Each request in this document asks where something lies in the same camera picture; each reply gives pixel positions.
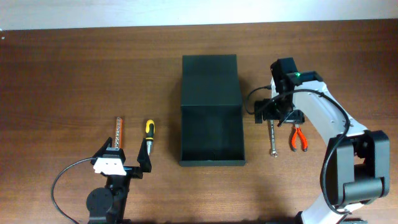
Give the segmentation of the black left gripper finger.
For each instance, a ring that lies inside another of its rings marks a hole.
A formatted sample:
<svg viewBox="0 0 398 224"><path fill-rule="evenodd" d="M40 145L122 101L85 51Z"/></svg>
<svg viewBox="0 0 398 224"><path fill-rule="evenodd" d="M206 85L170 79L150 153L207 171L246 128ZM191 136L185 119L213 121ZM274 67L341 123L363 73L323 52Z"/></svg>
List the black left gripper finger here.
<svg viewBox="0 0 398 224"><path fill-rule="evenodd" d="M150 157L147 152L147 141L145 138L142 140L141 148L137 157L137 162L139 163L142 172L150 173L152 171L152 164L150 162Z"/></svg>
<svg viewBox="0 0 398 224"><path fill-rule="evenodd" d="M91 165L94 165L97 158L103 157L104 153L106 152L107 148L112 146L113 139L112 137L107 138L105 143L94 153L93 159L91 160Z"/></svg>

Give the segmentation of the red black cutting pliers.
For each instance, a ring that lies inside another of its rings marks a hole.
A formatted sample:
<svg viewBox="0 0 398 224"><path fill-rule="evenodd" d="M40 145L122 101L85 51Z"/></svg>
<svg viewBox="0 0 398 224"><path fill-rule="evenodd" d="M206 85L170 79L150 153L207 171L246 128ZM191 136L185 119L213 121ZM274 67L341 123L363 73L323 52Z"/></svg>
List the red black cutting pliers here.
<svg viewBox="0 0 398 224"><path fill-rule="evenodd" d="M305 137L304 133L302 132L300 125L295 124L293 125L292 129L292 136L290 138L290 146L291 150L296 152L297 151L297 140L299 139L301 142L301 147L303 152L308 151L308 141L307 138Z"/></svg>

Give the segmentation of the silver ring wrench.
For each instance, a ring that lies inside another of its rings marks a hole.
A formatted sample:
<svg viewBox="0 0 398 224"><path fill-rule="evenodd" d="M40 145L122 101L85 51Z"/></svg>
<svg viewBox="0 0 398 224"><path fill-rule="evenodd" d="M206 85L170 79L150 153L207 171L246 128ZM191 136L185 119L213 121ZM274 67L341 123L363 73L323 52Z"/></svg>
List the silver ring wrench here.
<svg viewBox="0 0 398 224"><path fill-rule="evenodd" d="M270 120L269 124L270 124L270 135L271 135L271 152L270 152L270 155L272 157L277 157L278 153L277 153L277 149L276 149L276 146L275 146L274 121Z"/></svg>

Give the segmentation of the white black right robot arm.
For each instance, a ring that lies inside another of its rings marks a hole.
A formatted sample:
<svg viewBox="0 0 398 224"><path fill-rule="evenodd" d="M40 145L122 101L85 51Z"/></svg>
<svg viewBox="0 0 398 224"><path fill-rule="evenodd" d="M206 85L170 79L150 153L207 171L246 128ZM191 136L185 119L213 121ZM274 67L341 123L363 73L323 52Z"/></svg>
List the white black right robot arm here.
<svg viewBox="0 0 398 224"><path fill-rule="evenodd" d="M254 104L256 123L277 120L294 126L301 136L308 119L326 144L320 171L321 194L291 223L346 223L353 211L385 197L390 189L390 140L383 131L370 131L334 99L315 71L300 72L293 58L271 65L266 89L271 97Z"/></svg>

